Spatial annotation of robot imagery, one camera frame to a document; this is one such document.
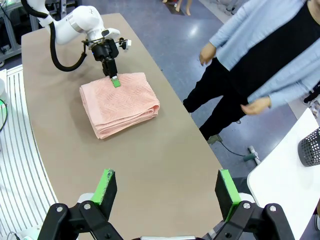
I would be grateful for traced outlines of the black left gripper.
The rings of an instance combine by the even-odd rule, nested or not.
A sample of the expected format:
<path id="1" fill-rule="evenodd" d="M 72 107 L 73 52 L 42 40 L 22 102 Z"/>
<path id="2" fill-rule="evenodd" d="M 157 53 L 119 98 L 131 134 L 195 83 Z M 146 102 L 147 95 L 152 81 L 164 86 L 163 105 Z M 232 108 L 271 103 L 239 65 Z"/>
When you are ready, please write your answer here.
<path id="1" fill-rule="evenodd" d="M 94 45 L 91 51 L 94 59 L 101 62 L 104 75 L 106 77 L 109 75 L 115 88 L 120 87 L 121 84 L 117 75 L 118 70 L 114 60 L 119 54 L 115 41 L 113 39 L 106 39 L 104 42 Z"/>

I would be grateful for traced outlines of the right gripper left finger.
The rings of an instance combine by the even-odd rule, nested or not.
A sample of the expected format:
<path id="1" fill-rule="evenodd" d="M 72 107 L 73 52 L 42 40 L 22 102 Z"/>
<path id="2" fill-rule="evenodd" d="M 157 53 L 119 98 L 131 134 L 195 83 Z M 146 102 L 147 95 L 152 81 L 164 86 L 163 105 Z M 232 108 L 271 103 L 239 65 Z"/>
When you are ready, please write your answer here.
<path id="1" fill-rule="evenodd" d="M 93 240 L 123 240 L 109 222 L 116 194 L 115 171 L 105 169 L 88 200 L 73 207 L 64 203 L 50 206 L 37 240 L 79 240 L 83 233 L 90 233 Z"/>

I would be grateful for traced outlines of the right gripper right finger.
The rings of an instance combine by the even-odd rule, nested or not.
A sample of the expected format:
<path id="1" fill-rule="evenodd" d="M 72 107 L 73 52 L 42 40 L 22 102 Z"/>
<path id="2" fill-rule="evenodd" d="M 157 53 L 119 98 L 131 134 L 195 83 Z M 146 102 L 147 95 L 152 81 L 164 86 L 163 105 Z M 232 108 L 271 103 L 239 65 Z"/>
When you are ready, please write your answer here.
<path id="1" fill-rule="evenodd" d="M 244 232 L 256 240 L 295 240 L 283 208 L 277 203 L 262 208 L 241 200 L 227 169 L 218 171 L 215 193 L 224 224 L 214 240 L 239 240 Z"/>

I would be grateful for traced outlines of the pink towel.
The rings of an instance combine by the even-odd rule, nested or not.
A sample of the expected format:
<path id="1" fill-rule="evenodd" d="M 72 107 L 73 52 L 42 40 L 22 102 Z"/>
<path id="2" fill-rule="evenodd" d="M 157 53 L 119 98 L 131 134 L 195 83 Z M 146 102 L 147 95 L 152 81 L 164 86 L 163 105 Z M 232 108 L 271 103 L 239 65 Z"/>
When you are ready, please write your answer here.
<path id="1" fill-rule="evenodd" d="M 79 88 L 85 112 L 96 137 L 108 138 L 158 115 L 160 102 L 143 72 L 118 75 L 115 87 L 104 77 Z"/>

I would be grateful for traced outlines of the person's left forearm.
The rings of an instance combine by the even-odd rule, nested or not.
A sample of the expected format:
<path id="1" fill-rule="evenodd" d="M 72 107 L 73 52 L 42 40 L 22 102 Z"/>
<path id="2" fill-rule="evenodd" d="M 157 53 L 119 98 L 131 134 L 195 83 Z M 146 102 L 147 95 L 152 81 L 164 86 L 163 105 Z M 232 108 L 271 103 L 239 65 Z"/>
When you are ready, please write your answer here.
<path id="1" fill-rule="evenodd" d="M 247 100 L 251 104 L 259 98 L 269 97 L 271 101 L 269 108 L 277 108 L 307 94 L 317 83 L 318 80 L 299 80 L 283 87 L 279 87 L 276 84 L 265 83 L 258 90 L 254 91 Z"/>

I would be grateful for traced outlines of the person's right forearm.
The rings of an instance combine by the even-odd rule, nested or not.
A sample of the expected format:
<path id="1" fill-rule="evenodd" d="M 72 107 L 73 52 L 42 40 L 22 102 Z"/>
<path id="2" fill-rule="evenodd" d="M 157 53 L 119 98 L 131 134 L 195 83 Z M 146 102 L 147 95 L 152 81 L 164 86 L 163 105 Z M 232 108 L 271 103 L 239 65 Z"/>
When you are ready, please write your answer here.
<path id="1" fill-rule="evenodd" d="M 209 43 L 216 49 L 221 47 L 235 32 L 235 30 L 245 21 L 253 10 L 251 1 L 243 4 L 235 15 L 233 15 L 223 26 L 210 38 Z"/>

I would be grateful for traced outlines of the person's left hand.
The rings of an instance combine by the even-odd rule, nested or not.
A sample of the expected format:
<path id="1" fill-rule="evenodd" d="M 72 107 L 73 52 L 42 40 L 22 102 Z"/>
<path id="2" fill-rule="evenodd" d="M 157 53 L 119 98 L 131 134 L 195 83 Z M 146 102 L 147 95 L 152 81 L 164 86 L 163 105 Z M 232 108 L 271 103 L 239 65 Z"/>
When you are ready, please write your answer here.
<path id="1" fill-rule="evenodd" d="M 247 105 L 241 105 L 241 109 L 246 115 L 258 115 L 270 106 L 270 97 L 262 97 Z"/>

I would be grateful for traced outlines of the person's right hand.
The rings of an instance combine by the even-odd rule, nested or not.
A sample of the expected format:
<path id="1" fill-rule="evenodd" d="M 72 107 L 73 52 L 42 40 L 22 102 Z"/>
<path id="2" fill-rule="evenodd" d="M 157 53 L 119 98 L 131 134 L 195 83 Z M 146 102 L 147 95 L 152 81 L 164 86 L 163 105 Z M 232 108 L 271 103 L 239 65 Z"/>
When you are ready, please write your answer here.
<path id="1" fill-rule="evenodd" d="M 216 55 L 217 48 L 212 45 L 210 42 L 207 43 L 199 54 L 199 62 L 200 64 L 207 65 Z"/>

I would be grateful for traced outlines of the white floor bar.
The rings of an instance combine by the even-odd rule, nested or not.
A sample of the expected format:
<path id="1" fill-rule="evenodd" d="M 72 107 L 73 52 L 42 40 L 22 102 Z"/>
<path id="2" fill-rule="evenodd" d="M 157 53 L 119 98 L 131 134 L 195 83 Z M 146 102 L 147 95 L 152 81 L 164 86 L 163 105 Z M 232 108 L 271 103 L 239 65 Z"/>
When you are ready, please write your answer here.
<path id="1" fill-rule="evenodd" d="M 259 165 L 261 163 L 258 152 L 255 150 L 255 148 L 251 145 L 248 147 L 248 150 L 250 152 L 248 159 L 254 160 L 256 165 Z"/>

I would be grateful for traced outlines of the white table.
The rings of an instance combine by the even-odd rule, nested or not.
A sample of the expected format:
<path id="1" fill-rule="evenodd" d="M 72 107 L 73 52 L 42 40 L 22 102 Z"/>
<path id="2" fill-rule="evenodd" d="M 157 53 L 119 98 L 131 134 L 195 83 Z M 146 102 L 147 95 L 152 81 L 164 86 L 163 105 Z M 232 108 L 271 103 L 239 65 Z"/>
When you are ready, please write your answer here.
<path id="1" fill-rule="evenodd" d="M 281 205 L 295 240 L 300 240 L 320 199 L 320 165 L 305 167 L 299 142 L 319 127 L 306 109 L 287 135 L 247 177 L 255 202 Z"/>

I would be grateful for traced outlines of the dark grey perforated basket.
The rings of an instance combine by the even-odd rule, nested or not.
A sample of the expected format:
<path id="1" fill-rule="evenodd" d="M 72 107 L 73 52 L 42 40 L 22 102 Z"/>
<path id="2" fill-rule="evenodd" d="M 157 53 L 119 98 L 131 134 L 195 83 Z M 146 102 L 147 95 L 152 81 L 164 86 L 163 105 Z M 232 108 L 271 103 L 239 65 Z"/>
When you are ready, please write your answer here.
<path id="1" fill-rule="evenodd" d="M 320 165 L 320 127 L 298 143 L 298 156 L 305 167 Z"/>

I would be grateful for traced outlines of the white ribbed platform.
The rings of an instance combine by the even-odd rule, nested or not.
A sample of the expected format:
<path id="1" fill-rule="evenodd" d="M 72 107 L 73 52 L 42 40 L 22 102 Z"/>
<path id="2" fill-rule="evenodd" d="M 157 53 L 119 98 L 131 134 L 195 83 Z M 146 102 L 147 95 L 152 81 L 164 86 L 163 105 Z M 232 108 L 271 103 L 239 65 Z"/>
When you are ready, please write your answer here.
<path id="1" fill-rule="evenodd" d="M 0 240 L 36 240 L 57 201 L 29 119 L 23 66 L 1 70 Z"/>

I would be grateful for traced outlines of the grey metal rack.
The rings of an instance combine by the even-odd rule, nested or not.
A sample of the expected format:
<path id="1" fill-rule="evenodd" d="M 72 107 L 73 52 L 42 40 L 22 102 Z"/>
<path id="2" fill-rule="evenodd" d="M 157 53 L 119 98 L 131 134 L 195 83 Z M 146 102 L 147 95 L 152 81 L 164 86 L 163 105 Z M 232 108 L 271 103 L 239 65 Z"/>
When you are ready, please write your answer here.
<path id="1" fill-rule="evenodd" d="M 21 16 L 29 20 L 27 30 L 32 31 L 32 23 L 29 14 L 24 9 L 21 0 L 0 0 L 0 68 L 12 57 L 22 52 L 21 38 L 25 30 L 19 33 L 21 28 Z"/>

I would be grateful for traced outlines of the person in blue cardigan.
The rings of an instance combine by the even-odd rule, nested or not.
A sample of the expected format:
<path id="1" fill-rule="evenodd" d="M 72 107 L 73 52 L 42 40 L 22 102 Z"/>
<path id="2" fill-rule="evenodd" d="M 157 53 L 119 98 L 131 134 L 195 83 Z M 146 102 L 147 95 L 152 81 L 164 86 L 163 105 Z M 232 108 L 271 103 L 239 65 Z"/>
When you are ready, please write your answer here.
<path id="1" fill-rule="evenodd" d="M 248 1 L 252 12 L 204 64 L 204 74 L 183 101 L 193 113 L 219 98 L 199 129 L 208 144 L 246 116 L 241 105 L 264 84 L 320 82 L 320 0 Z"/>

